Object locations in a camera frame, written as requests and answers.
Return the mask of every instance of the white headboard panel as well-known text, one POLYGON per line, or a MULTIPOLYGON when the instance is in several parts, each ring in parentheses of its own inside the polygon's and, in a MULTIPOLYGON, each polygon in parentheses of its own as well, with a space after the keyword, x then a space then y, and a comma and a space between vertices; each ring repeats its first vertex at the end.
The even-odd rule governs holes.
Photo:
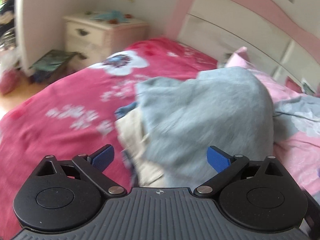
POLYGON ((231 0, 193 0, 178 41, 217 60, 242 46, 251 62, 277 80, 305 78, 314 88, 320 65, 292 38, 255 12, 231 0))

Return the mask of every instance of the plastic bag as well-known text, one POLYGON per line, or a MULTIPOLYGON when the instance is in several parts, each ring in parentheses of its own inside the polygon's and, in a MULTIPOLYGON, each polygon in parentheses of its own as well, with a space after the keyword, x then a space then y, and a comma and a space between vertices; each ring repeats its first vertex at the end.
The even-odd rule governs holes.
POLYGON ((18 48, 6 50, 0 56, 0 93, 3 95, 14 90, 19 84, 20 74, 15 68, 18 61, 18 48))

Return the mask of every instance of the circular cap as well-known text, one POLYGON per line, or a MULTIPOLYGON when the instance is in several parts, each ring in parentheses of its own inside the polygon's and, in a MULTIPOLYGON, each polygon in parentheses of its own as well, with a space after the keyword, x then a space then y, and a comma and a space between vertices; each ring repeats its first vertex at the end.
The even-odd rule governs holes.
POLYGON ((108 191, 109 191, 110 194, 117 195, 117 194, 123 193, 124 192, 124 188, 120 187, 120 186, 113 186, 113 187, 110 187, 108 191))
POLYGON ((197 187, 197 191, 201 194, 209 194, 212 192, 212 188, 209 186, 200 186, 197 187))
POLYGON ((62 187, 52 187, 41 191, 36 199, 40 206, 49 209, 62 208, 73 201, 71 190, 62 187))
POLYGON ((284 196, 281 192, 268 187, 250 190, 247 193, 247 199, 252 205, 260 208, 276 208, 284 202, 284 196))

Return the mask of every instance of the blue gripper pad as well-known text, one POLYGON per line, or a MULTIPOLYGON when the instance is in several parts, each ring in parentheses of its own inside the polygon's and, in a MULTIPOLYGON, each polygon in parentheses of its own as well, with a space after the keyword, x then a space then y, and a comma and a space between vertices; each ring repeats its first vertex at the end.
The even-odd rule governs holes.
POLYGON ((210 146, 207 150, 207 161, 217 172, 228 168, 231 164, 230 158, 230 155, 215 146, 210 146))
POLYGON ((87 161, 96 169, 103 172, 115 158, 115 151, 111 145, 107 145, 88 156, 87 161))

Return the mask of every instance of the drawer handle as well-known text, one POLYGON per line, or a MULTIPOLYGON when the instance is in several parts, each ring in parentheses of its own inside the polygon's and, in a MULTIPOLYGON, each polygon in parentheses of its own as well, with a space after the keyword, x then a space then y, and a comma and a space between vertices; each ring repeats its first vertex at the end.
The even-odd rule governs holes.
POLYGON ((77 29, 80 36, 86 36, 89 32, 85 31, 84 29, 77 29))

